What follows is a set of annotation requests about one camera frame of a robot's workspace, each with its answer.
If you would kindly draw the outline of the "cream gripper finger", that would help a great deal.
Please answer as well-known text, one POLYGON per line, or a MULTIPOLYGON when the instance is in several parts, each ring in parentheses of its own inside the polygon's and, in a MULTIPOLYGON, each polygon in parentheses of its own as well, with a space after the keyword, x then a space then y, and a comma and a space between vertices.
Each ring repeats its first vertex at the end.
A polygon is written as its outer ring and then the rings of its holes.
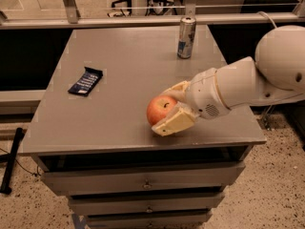
POLYGON ((198 118, 199 114, 189 105, 178 102, 165 118, 152 126, 152 130, 161 136, 179 133, 191 128, 198 118))
POLYGON ((161 93, 161 95, 167 95, 174 98, 176 101, 185 102, 186 101, 186 90, 189 87, 189 81, 181 81, 169 89, 161 93))

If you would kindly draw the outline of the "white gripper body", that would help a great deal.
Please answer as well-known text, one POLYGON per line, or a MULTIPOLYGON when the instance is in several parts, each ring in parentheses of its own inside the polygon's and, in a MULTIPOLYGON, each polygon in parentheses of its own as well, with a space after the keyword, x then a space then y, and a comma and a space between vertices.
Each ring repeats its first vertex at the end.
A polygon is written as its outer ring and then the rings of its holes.
POLYGON ((230 112, 221 99, 216 84, 216 72, 216 68, 211 68, 198 73, 185 92, 186 103, 205 119, 217 118, 230 112))

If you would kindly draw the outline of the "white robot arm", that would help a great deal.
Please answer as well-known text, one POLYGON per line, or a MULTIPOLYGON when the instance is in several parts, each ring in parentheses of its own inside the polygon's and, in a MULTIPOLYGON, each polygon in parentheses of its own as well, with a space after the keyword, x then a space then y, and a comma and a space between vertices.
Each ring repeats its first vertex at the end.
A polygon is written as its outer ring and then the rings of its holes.
POLYGON ((177 104, 152 126, 161 136, 191 128, 199 117, 214 119, 243 106, 305 99, 305 28, 289 25, 266 33, 253 57, 198 73, 163 92, 177 104))

